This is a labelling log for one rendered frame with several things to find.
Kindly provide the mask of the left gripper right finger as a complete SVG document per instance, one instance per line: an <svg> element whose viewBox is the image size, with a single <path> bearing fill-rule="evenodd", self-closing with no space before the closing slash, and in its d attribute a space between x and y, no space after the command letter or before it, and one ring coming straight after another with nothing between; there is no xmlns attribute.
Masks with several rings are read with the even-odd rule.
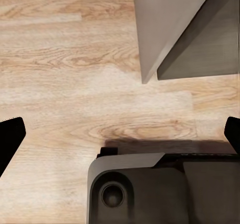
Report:
<svg viewBox="0 0 240 224"><path fill-rule="evenodd" d="M240 119L229 117L227 119L224 135L240 157Z"/></svg>

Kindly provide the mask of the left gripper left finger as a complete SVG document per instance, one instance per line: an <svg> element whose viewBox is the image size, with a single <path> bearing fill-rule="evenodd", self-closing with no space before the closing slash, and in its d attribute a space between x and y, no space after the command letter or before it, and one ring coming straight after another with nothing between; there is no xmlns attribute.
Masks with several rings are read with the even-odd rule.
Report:
<svg viewBox="0 0 240 224"><path fill-rule="evenodd" d="M0 122L0 177L26 136L22 117Z"/></svg>

